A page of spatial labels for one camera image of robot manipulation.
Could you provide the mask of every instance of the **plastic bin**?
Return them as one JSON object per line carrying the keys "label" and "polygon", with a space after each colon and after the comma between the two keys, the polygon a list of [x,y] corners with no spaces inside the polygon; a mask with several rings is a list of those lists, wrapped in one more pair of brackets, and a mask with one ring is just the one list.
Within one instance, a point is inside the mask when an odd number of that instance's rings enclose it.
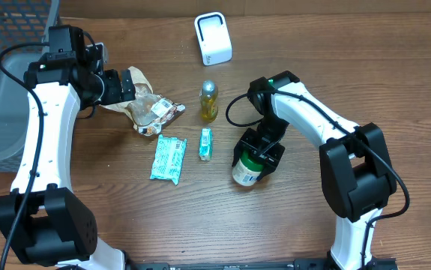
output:
{"label": "plastic bin", "polygon": [[[58,0],[0,0],[0,52],[23,42],[47,42],[49,26],[58,21]],[[22,79],[42,49],[34,46],[14,51],[4,58],[4,66]],[[27,124],[27,91],[0,71],[0,172],[18,170]]]}

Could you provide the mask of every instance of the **teal packet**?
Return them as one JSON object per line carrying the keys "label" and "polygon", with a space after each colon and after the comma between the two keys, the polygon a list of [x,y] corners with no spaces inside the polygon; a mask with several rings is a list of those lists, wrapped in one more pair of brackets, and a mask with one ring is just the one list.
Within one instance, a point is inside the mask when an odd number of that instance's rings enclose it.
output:
{"label": "teal packet", "polygon": [[178,185],[186,147],[187,139],[159,135],[150,179],[172,180]]}
{"label": "teal packet", "polygon": [[209,127],[202,129],[200,134],[200,146],[199,146],[199,156],[203,161],[212,160],[212,143],[214,138],[212,136],[212,130]]}

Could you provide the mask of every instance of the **green lid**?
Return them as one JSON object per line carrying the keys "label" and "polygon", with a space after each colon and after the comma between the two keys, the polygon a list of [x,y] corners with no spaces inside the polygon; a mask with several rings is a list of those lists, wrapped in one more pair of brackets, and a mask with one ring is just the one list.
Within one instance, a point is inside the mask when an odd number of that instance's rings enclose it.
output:
{"label": "green lid", "polygon": [[240,157],[240,161],[251,171],[261,172],[265,167],[263,164],[256,162],[251,156],[248,154],[248,151],[244,151],[242,156]]}

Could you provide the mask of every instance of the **crumpled plastic bag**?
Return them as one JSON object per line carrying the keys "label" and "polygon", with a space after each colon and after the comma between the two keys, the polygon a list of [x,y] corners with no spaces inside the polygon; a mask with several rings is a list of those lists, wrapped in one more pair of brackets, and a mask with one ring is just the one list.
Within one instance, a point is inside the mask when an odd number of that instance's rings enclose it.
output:
{"label": "crumpled plastic bag", "polygon": [[138,68],[129,67],[128,70],[135,85],[135,100],[103,107],[125,113],[132,120],[133,129],[142,135],[159,134],[163,127],[185,111],[185,106],[154,94],[152,86]]}

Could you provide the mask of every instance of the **blue plastic packet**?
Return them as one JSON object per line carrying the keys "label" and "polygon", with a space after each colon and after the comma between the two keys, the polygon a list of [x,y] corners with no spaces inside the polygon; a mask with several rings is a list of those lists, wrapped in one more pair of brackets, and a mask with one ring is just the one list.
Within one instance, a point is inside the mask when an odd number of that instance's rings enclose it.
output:
{"label": "blue plastic packet", "polygon": [[150,179],[172,180],[178,185],[187,139],[165,138],[159,135]]}

